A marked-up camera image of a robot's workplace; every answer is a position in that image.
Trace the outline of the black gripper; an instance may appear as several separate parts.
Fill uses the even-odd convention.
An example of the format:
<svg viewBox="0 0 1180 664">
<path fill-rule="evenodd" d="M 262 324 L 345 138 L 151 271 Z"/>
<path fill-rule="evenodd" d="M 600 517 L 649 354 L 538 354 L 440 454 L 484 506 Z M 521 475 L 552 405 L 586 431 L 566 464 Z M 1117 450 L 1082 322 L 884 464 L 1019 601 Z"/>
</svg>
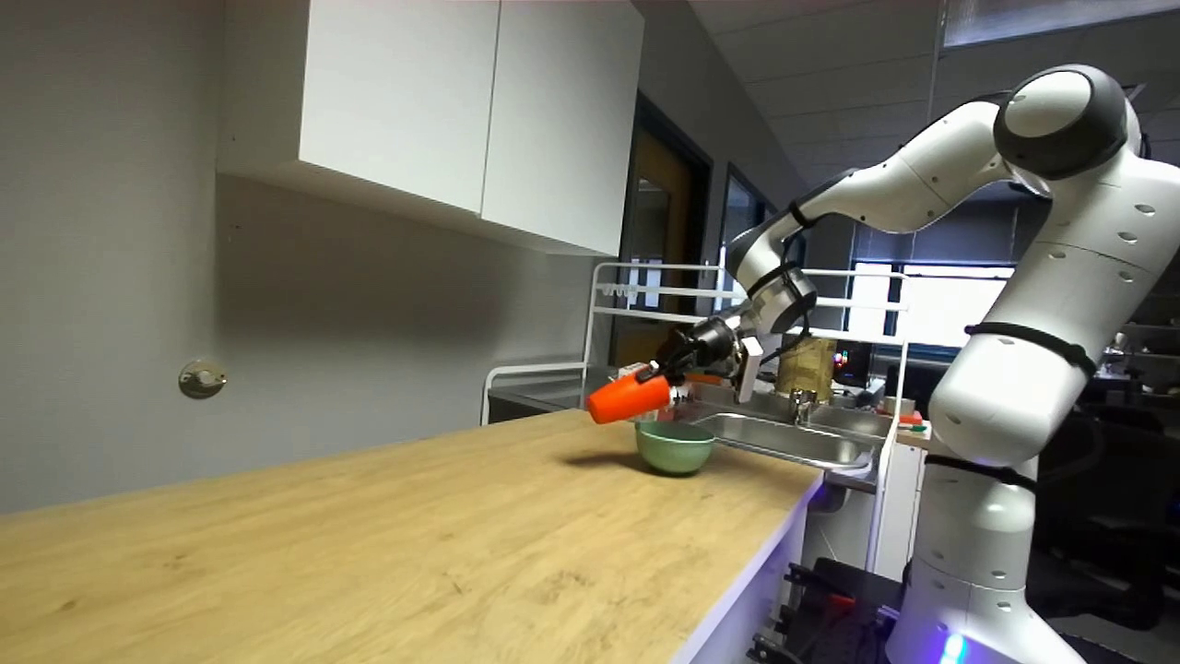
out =
<svg viewBox="0 0 1180 664">
<path fill-rule="evenodd" d="M 699 400 L 699 386 L 684 383 L 692 372 L 715 372 L 715 377 L 731 377 L 741 366 L 745 351 L 741 351 L 741 327 L 735 317 L 709 317 L 699 324 L 688 327 L 675 327 L 661 351 L 657 362 L 632 362 L 619 366 L 617 377 L 657 377 L 662 372 L 670 383 L 669 389 L 669 408 L 684 408 L 692 400 Z"/>
</svg>

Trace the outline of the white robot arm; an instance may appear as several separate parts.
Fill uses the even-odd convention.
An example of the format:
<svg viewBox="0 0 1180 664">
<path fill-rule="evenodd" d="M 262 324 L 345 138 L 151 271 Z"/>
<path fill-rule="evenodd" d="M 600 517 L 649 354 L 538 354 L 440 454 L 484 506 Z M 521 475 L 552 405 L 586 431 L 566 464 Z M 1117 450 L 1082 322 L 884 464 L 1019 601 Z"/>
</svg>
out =
<svg viewBox="0 0 1180 664">
<path fill-rule="evenodd" d="M 741 231 L 731 276 L 745 298 L 670 331 L 657 356 L 590 394 L 596 421 L 632 421 L 662 408 L 715 362 L 745 377 L 762 344 L 810 309 L 780 259 L 788 238 L 827 217 L 909 237 L 991 181 L 1041 196 L 1048 222 L 930 394 L 936 450 L 887 664 L 1083 664 L 1024 601 L 1037 459 L 1180 249 L 1180 165 L 1143 147 L 1137 106 L 1106 68 L 1058 62 L 966 98 L 887 159 Z"/>
</svg>

